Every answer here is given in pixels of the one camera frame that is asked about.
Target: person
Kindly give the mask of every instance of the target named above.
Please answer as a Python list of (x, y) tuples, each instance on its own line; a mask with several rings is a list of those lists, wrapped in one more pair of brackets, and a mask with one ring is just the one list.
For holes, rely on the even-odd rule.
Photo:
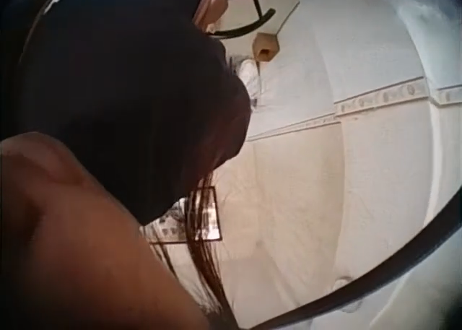
[[(2, 288), (16, 300), (5, 312), (49, 329), (205, 329), (138, 228), (238, 154), (248, 93), (192, 22), (200, 0), (42, 1), (25, 47), (6, 43), (17, 48), (2, 88)], [(238, 329), (213, 248), (194, 235), (203, 206), (186, 214), (202, 306)]]

